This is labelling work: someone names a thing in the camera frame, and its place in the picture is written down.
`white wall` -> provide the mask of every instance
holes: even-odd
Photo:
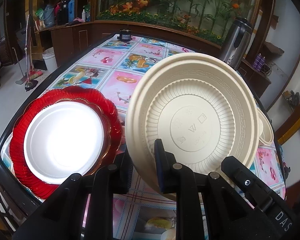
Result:
[[[300,94],[300,62],[286,89]],[[281,96],[268,111],[274,130],[277,130],[291,115],[292,111]],[[283,158],[291,172],[286,181],[289,187],[300,180],[300,129],[282,145]]]
[[[282,145],[283,159],[291,172],[286,180],[286,187],[290,187],[300,180],[300,129]]]
[[[293,90],[295,93],[299,92],[300,94],[300,61],[285,90]],[[291,109],[283,96],[270,108],[268,115],[272,119],[274,130],[277,130],[288,119],[291,115]]]
[[[265,108],[273,102],[285,85],[300,54],[300,14],[291,0],[276,0],[274,14],[279,17],[276,29],[270,28],[266,41],[284,50],[273,62],[271,84],[260,100]]]

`tablecloth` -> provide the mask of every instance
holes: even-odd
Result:
[[[116,105],[124,131],[125,116],[131,95],[145,72],[163,58],[193,51],[146,37],[133,36],[130,42],[118,41],[116,37],[117,34],[79,59],[45,92],[70,85],[97,89]],[[84,119],[79,118],[76,122],[84,122]],[[1,157],[13,173],[13,163],[9,155],[11,136],[2,147]],[[118,153],[124,152],[125,148],[123,136]],[[259,145],[250,170],[284,198],[285,184],[274,143],[271,146]],[[237,191],[244,198],[243,192],[238,188]],[[201,208],[206,231],[203,205]],[[175,237],[175,227],[176,203],[152,190],[134,170],[129,193],[114,196],[114,237],[128,240],[172,240]]]

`red scalloped plate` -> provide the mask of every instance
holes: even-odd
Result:
[[[32,119],[45,107],[53,105],[63,99],[84,99],[87,103],[95,104],[99,106],[103,111],[104,116],[109,120],[109,135],[111,138],[110,147],[103,156],[101,162],[100,160],[98,161],[98,167],[113,162],[122,140],[122,126],[118,119],[117,109],[115,105],[110,100],[106,99],[98,90],[69,86],[63,89],[50,90],[42,97],[32,101],[14,125],[9,151],[13,162],[13,169],[18,180],[24,186],[28,187],[37,197],[42,199],[49,197],[59,185],[45,183],[30,171],[24,157],[23,143],[26,131]]]

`white bucket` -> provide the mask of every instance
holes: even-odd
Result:
[[[45,50],[42,53],[42,57],[44,59],[44,62],[47,66],[47,70],[52,73],[58,68],[56,57],[54,55],[53,47]]]

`aquarium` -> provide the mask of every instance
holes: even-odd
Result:
[[[219,45],[235,17],[251,17],[255,0],[98,0],[96,20],[161,25]]]

